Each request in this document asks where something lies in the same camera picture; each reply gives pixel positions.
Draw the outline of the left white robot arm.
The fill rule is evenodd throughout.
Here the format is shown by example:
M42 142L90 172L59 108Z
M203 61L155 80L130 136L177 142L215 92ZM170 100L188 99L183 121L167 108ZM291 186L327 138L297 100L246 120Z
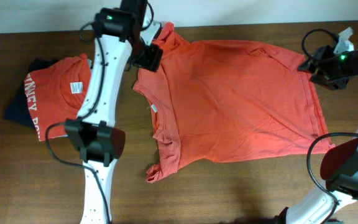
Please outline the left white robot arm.
M80 153L85 172L82 223L111 223L114 168L126 135L116 129L116 104L128 66L156 72L163 51L153 44L161 25L145 15L147 6L103 8L94 18L94 63L84 102L65 132Z

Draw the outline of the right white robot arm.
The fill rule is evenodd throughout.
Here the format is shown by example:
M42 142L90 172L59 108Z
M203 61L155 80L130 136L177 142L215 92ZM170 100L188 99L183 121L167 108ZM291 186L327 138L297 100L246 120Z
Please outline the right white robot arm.
M311 73L311 82L329 90L344 89L349 79L358 75L358 50L349 41L352 29L330 33L333 46L325 46L306 54L299 71ZM273 218L274 223L333 223L332 216L346 205L358 201L358 128L348 133L351 140L330 149L320 166L321 181L311 169L314 147L325 138L341 136L340 132L324 134L315 139L306 155L306 167L314 189L298 204L286 207Z

